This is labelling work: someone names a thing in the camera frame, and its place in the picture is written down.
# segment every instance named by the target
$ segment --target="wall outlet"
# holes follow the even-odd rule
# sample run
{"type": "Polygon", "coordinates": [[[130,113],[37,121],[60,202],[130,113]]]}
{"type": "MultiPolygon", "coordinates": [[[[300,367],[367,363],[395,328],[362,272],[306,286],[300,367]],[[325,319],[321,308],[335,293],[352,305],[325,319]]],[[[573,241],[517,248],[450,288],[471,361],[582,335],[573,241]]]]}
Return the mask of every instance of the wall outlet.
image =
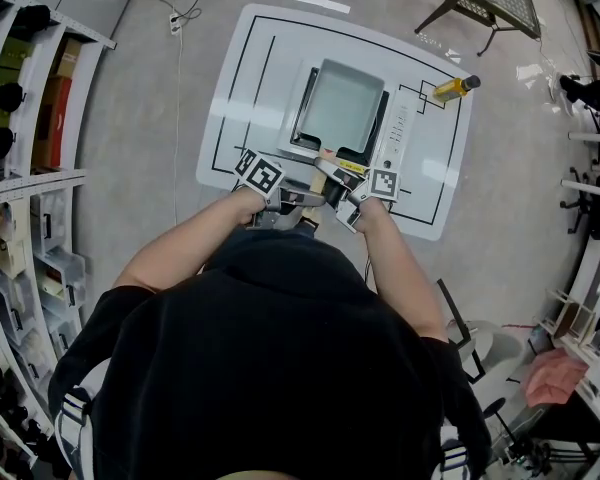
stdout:
{"type": "Polygon", "coordinates": [[[180,25],[180,15],[177,12],[169,15],[169,30],[171,30],[172,36],[179,36],[182,33],[182,26],[180,25]]]}

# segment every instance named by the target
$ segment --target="pink cloth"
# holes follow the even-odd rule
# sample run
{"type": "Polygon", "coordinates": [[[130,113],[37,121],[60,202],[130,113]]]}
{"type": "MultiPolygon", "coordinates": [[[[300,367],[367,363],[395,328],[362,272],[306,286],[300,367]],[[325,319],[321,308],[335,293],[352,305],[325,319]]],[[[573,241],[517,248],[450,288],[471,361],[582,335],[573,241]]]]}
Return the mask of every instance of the pink cloth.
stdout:
{"type": "Polygon", "coordinates": [[[589,366],[573,359],[562,348],[540,354],[531,363],[531,373],[522,383],[527,404],[566,404],[589,366]]]}

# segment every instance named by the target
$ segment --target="black t-shirt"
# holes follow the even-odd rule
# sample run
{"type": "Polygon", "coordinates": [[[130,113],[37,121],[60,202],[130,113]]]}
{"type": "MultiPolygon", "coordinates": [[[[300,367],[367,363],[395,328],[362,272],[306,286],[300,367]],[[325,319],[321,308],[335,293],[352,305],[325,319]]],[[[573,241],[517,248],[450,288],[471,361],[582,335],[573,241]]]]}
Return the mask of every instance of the black t-shirt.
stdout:
{"type": "Polygon", "coordinates": [[[49,388],[55,417],[112,358],[92,409],[96,479],[428,480],[444,415],[480,473],[489,434],[453,346],[418,337],[336,249],[261,236],[162,293],[101,297],[49,388]]]}

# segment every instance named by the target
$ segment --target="plastic drawer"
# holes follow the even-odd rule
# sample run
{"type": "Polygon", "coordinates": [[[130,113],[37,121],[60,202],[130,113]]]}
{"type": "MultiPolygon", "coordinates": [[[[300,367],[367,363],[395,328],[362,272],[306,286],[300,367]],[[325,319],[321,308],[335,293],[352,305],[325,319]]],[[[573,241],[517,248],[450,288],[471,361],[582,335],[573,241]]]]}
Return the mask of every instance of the plastic drawer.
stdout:
{"type": "Polygon", "coordinates": [[[40,302],[66,319],[67,312],[84,304],[87,294],[84,258],[56,247],[34,259],[40,302]]]}
{"type": "Polygon", "coordinates": [[[76,339],[78,333],[73,322],[65,322],[51,333],[51,341],[56,351],[56,356],[60,359],[76,339]]]}
{"type": "Polygon", "coordinates": [[[7,337],[15,344],[20,345],[23,338],[35,326],[33,316],[33,293],[31,284],[24,274],[18,276],[18,287],[0,270],[0,323],[7,337]]]}
{"type": "Polygon", "coordinates": [[[51,371],[42,352],[40,334],[34,329],[22,340],[19,347],[12,348],[22,371],[27,373],[30,384],[37,390],[42,379],[51,371]]]}
{"type": "Polygon", "coordinates": [[[66,204],[64,190],[31,197],[31,240],[33,250],[38,254],[45,254],[64,244],[66,204]]]}
{"type": "Polygon", "coordinates": [[[13,279],[25,268],[23,243],[0,240],[0,270],[13,279]]]}

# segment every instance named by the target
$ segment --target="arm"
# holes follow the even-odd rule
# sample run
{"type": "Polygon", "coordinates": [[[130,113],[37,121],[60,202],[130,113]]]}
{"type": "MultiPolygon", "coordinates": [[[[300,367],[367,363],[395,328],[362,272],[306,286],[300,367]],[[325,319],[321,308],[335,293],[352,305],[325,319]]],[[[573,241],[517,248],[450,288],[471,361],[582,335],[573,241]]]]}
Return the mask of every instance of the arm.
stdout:
{"type": "Polygon", "coordinates": [[[431,283],[384,204],[367,199],[360,214],[356,228],[364,233],[378,294],[419,336],[449,341],[431,283]]]}
{"type": "Polygon", "coordinates": [[[141,286],[159,292],[188,279],[236,226],[247,224],[264,206],[262,196],[250,188],[231,193],[143,247],[113,286],[141,286]]]}

